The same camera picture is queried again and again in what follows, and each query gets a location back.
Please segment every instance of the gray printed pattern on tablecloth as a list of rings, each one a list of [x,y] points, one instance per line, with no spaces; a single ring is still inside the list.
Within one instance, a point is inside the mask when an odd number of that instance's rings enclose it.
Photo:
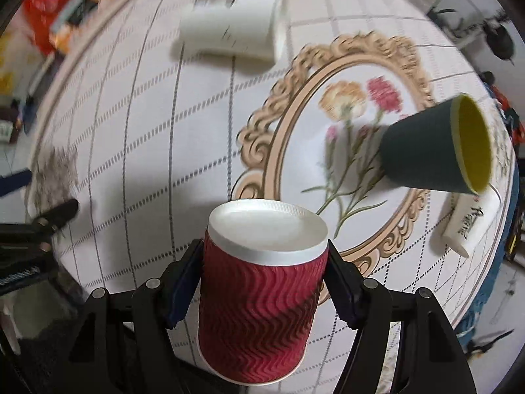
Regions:
[[[343,28],[340,27],[339,22],[342,22],[342,21],[352,22],[352,20],[355,20],[355,21],[364,20],[366,22],[368,30],[375,28],[376,30],[379,30],[379,31],[381,31],[382,22],[389,21],[390,23],[393,23],[394,29],[398,31],[398,35],[408,35],[405,32],[404,27],[405,25],[410,26],[411,23],[414,23],[414,25],[418,25],[418,28],[420,27],[420,29],[423,31],[417,39],[414,39],[414,41],[419,51],[424,52],[424,56],[426,57],[426,59],[424,59],[424,68],[429,73],[431,84],[434,85],[434,93],[435,93],[435,97],[437,100],[440,101],[440,100],[449,98],[451,96],[451,94],[449,93],[452,93],[452,91],[454,93],[457,93],[460,90],[460,85],[461,85],[461,81],[463,81],[463,78],[472,79],[469,76],[475,76],[474,71],[472,69],[469,69],[468,65],[466,66],[466,69],[463,69],[463,70],[461,69],[462,68],[461,66],[462,56],[459,53],[457,56],[455,56],[457,57],[458,62],[455,63],[454,61],[452,61],[450,64],[450,67],[448,67],[450,68],[448,71],[447,71],[448,69],[447,67],[440,66],[438,62],[439,55],[441,55],[442,51],[453,50],[452,49],[453,45],[449,43],[446,39],[434,41],[433,35],[427,34],[425,32],[427,24],[428,25],[431,25],[431,24],[423,16],[419,16],[417,13],[410,12],[409,10],[406,12],[405,11],[397,12],[396,11],[397,0],[384,0],[384,1],[390,7],[390,11],[392,14],[372,15],[368,12],[367,0],[358,0],[360,5],[362,6],[362,10],[363,10],[362,15],[335,16],[333,10],[329,7],[329,3],[330,3],[329,0],[325,0],[325,4],[327,5],[326,12],[328,13],[328,17],[301,20],[301,21],[291,19],[291,22],[288,23],[288,26],[287,26],[287,38],[288,38],[288,43],[289,43],[288,50],[290,52],[288,57],[291,58],[297,52],[297,49],[292,48],[292,45],[291,45],[292,34],[293,34],[293,31],[296,30],[296,28],[300,28],[304,26],[313,26],[316,24],[325,23],[330,26],[331,30],[333,31],[333,34],[335,35],[337,33],[346,32]],[[162,8],[163,13],[164,13],[164,10],[168,10],[169,7],[176,6],[176,4],[177,2],[174,1],[173,3],[170,3],[169,5],[166,5],[165,7],[163,7]],[[145,14],[144,16],[142,16],[141,19],[145,19],[145,20],[152,19],[151,16],[152,16],[151,13]],[[132,31],[127,28],[124,28],[123,34],[126,34],[126,33],[130,35]],[[176,36],[177,36],[177,30],[174,29],[171,31],[167,31],[166,33],[160,34],[158,36],[155,36],[151,39],[148,39],[144,47],[144,54],[149,48],[153,48],[157,46],[158,44],[165,42],[166,40],[174,39]],[[96,63],[98,59],[106,55],[109,51],[110,50],[107,47],[104,47],[96,55],[92,55],[88,59],[87,63],[90,65]],[[138,55],[139,53],[137,53],[136,49],[135,51],[130,52],[129,55],[127,55],[122,60],[120,60],[118,63],[116,63],[115,65],[112,65],[112,67],[109,68],[108,70],[109,74],[111,76],[115,75],[117,72],[119,72],[120,70],[128,66],[133,60],[136,60],[136,58],[139,57]],[[184,71],[187,66],[188,67],[191,66],[191,61],[188,62],[187,60],[183,59],[181,55],[181,59],[179,59],[176,64],[174,64],[172,67],[168,68],[167,70],[162,71],[155,77],[152,77],[151,80],[144,82],[141,85],[133,88],[133,91],[131,92],[130,95],[126,97],[122,97],[121,100],[117,102],[117,104],[115,104],[113,107],[107,108],[107,109],[101,108],[100,109],[101,114],[98,115],[94,125],[88,127],[84,132],[80,132],[80,134],[73,140],[72,147],[80,145],[83,141],[89,138],[90,135],[93,133],[92,130],[94,128],[97,128],[98,125],[106,122],[106,120],[108,120],[109,118],[117,114],[117,112],[119,112],[122,108],[124,107],[128,108],[130,106],[130,100],[139,96],[140,94],[145,92],[147,89],[155,86],[156,84],[161,83],[163,80],[167,78],[171,78],[171,80],[169,81],[175,82],[176,74],[180,71]],[[232,88],[232,83],[230,82],[229,88],[219,91],[218,93],[214,94],[212,97],[209,97],[201,102],[194,103],[192,106],[188,107],[184,111],[178,111],[178,110],[173,111],[171,114],[172,115],[171,118],[169,119],[167,118],[165,121],[163,121],[162,123],[159,123],[154,128],[148,128],[148,131],[142,134],[141,136],[139,136],[138,138],[130,138],[130,143],[127,143],[126,146],[119,153],[111,156],[111,158],[107,159],[104,163],[102,163],[98,167],[94,168],[93,171],[88,173],[87,177],[81,180],[80,185],[79,185],[79,191],[82,191],[88,185],[90,181],[94,181],[101,173],[106,171],[109,167],[111,167],[118,161],[125,159],[125,155],[133,152],[135,149],[144,145],[146,142],[151,140],[151,138],[156,137],[161,132],[167,131],[168,128],[171,132],[170,134],[171,138],[169,142],[170,149],[171,149],[173,146],[172,141],[174,140],[173,133],[172,133],[174,124],[177,123],[179,120],[185,119],[186,117],[189,117],[192,114],[197,113],[200,110],[203,110],[205,107],[212,105],[218,101],[221,101],[222,99],[225,99],[226,97],[228,97],[228,99],[230,100],[234,99],[235,92],[239,89],[247,88],[247,87],[250,87],[251,85],[258,84],[260,81],[266,81],[270,79],[276,80],[277,78],[281,77],[285,73],[285,71],[286,69],[279,70],[275,73],[269,73],[268,75],[266,75],[264,79],[263,78],[259,80],[252,79],[252,80],[246,81],[243,84],[243,86],[236,85]],[[80,80],[80,77],[78,76],[78,73],[74,73],[72,78],[69,80],[67,87],[72,86],[79,80]],[[448,89],[445,90],[445,84],[447,81],[453,82],[452,83],[453,87],[451,91],[448,91]],[[83,91],[83,93],[80,96],[81,99],[86,100],[90,96],[90,93],[93,94],[95,92],[94,89],[98,88],[99,86],[100,86],[100,82],[95,82],[94,85],[91,85],[91,89],[87,89]],[[481,92],[480,92],[480,95],[476,97],[478,101],[482,101],[488,98],[489,97],[487,94],[481,94]],[[69,113],[64,113],[61,116],[61,118],[57,120],[57,124],[59,123],[64,124],[64,122],[62,121],[62,118],[69,117],[68,114]],[[228,117],[230,118],[230,116],[231,116],[231,110],[228,112]],[[105,228],[107,228],[109,225],[111,225],[115,221],[124,218],[126,214],[129,214],[130,212],[133,212],[133,211],[138,211],[139,209],[143,208],[143,206],[146,203],[156,200],[157,198],[161,196],[168,195],[167,193],[171,190],[171,188],[177,188],[177,186],[179,185],[191,182],[193,178],[199,177],[200,174],[206,171],[209,171],[212,168],[219,167],[219,166],[228,167],[228,170],[227,170],[228,182],[227,182],[226,192],[229,195],[232,189],[232,186],[231,186],[231,182],[232,182],[231,170],[232,169],[230,165],[232,164],[232,158],[235,156],[238,156],[238,151],[232,150],[233,138],[236,135],[236,133],[237,132],[235,131],[230,131],[230,128],[228,129],[228,136],[227,136],[228,142],[227,142],[226,154],[223,157],[217,160],[214,160],[207,165],[201,166],[195,171],[188,173],[184,177],[181,177],[177,180],[171,180],[170,178],[168,184],[165,185],[162,189],[156,190],[155,192],[150,193],[149,195],[146,195],[143,199],[138,200],[137,202],[131,205],[128,204],[127,206],[125,206],[124,210],[121,213],[112,216],[111,218],[103,222],[102,224],[99,224],[93,227],[91,232],[88,232],[82,237],[75,239],[75,241],[69,247],[66,247],[60,253],[59,258],[64,256],[64,254],[66,254],[67,252],[71,251],[75,245],[82,243],[83,241],[85,241],[87,238],[94,235],[95,233],[100,232],[101,230],[104,230]],[[456,279],[455,276],[457,276],[459,271],[464,272],[464,270],[467,269],[466,267],[464,267],[464,265],[466,264],[466,260],[464,260],[463,262],[458,261],[457,266],[456,266],[456,271],[452,275],[447,276],[447,280],[445,281],[441,280],[441,278],[443,278],[442,273],[443,273],[445,261],[447,260],[448,262],[450,259],[456,259],[457,255],[451,252],[450,249],[446,248],[442,256],[436,257],[431,262],[430,261],[422,262],[422,260],[426,258],[423,256],[423,253],[426,250],[427,244],[429,243],[430,235],[432,235],[435,232],[438,226],[443,226],[446,223],[446,221],[448,221],[448,217],[451,214],[450,211],[445,212],[445,215],[442,216],[439,219],[439,221],[433,221],[432,226],[429,226],[428,212],[431,207],[433,207],[433,205],[427,202],[427,208],[422,210],[419,220],[416,222],[419,227],[417,237],[408,239],[408,243],[405,245],[404,249],[400,251],[398,254],[394,254],[388,259],[382,259],[379,265],[377,266],[377,268],[375,268],[374,272],[372,273],[372,276],[379,272],[381,273],[385,272],[385,281],[388,286],[389,272],[392,273],[393,271],[400,271],[399,262],[403,259],[403,257],[405,257],[406,254],[408,253],[416,252],[417,259],[419,259],[419,263],[414,268],[413,274],[407,274],[408,279],[407,279],[407,282],[405,285],[406,287],[404,290],[405,291],[410,291],[410,289],[415,290],[415,288],[417,287],[417,283],[419,283],[422,279],[425,279],[425,283],[426,283],[427,282],[426,277],[431,277],[431,279],[429,278],[429,283],[431,282],[431,285],[429,285],[429,287],[430,288],[433,287],[434,292],[437,294],[441,294],[442,291],[445,291],[446,300],[444,301],[445,302],[444,307],[449,306],[450,308],[449,311],[451,312],[451,315],[454,315],[457,308],[463,305],[463,303],[466,300],[465,292],[469,292],[471,290],[471,286],[478,278],[478,274],[482,271],[484,267],[484,263],[485,263],[485,257],[480,259],[477,265],[474,265],[473,261],[468,259],[469,260],[468,271],[465,274],[465,277],[461,280],[461,284],[459,283],[459,278]],[[131,265],[123,265],[123,268],[121,270],[113,271],[110,274],[103,274],[101,277],[95,280],[89,281],[87,283],[83,283],[83,285],[85,288],[90,288],[90,287],[99,285],[100,283],[103,283],[104,280],[107,281],[109,279],[118,278],[122,275],[130,273],[133,270],[137,270],[141,267],[147,266],[150,263],[157,262],[158,260],[166,259],[168,257],[170,258],[175,257],[176,254],[178,255],[182,253],[183,250],[186,249],[186,247],[187,247],[187,244],[179,244],[179,245],[175,244],[175,241],[173,239],[171,250],[156,251],[156,252],[153,252],[151,256],[144,254],[144,260],[142,260],[141,262],[132,263]],[[343,328],[335,330],[335,326],[334,326],[333,330],[331,332],[329,331],[329,333],[325,333],[325,334],[317,333],[316,336],[312,336],[311,340],[309,341],[309,344],[316,345],[317,343],[321,341],[326,342],[328,338],[332,339],[335,334],[338,334],[339,332],[344,332],[346,329],[347,327],[343,327]],[[393,339],[391,341],[391,344],[389,345],[390,348],[393,348],[395,343],[397,342],[396,340],[397,336],[398,336],[398,332],[395,332]],[[190,345],[189,341],[181,340],[181,342],[176,342],[176,346],[181,347],[181,348],[186,348],[189,345]],[[313,390],[316,390],[317,394],[321,394],[321,390],[322,390],[321,387],[323,387],[324,389],[325,387],[329,387],[328,385],[329,383],[335,383],[339,375],[333,376],[333,377],[327,376],[325,378],[325,375],[322,373],[322,368],[323,367],[326,368],[328,364],[333,364],[337,360],[343,363],[342,359],[344,358],[345,354],[340,353],[332,357],[330,355],[329,349],[330,348],[326,349],[325,357],[322,361],[320,361],[319,363],[310,363],[308,366],[305,366],[302,368],[300,367],[296,372],[297,374],[301,374],[301,375],[309,373],[309,372],[317,372],[316,374],[317,381],[314,385],[308,385],[305,387],[299,386],[298,389],[287,390],[286,388],[284,388],[284,384],[283,386],[281,386],[280,384],[279,385],[280,392],[299,393],[299,392],[312,392]]]

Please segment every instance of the gold scroll frame print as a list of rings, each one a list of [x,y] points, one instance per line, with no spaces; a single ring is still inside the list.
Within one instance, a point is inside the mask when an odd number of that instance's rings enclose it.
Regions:
[[[253,112],[237,135],[246,171],[236,181],[232,199],[280,200],[283,158],[288,140],[306,102],[336,73],[363,63],[394,72],[408,88],[418,111],[432,106],[431,88],[414,43],[406,37],[390,39],[372,31],[367,35],[341,35],[332,44],[305,46],[292,68],[271,89],[264,105]],[[275,130],[270,125],[279,120]],[[400,252],[412,233],[428,191],[411,189],[390,219],[369,239],[341,252],[368,276],[380,258]],[[322,289],[319,304],[329,298]]]

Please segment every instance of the teal object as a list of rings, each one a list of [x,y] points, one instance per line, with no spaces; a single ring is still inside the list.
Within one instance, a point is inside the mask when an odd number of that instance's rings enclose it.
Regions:
[[[488,186],[488,129],[465,94],[391,125],[379,149],[385,174],[400,185],[465,194]]]

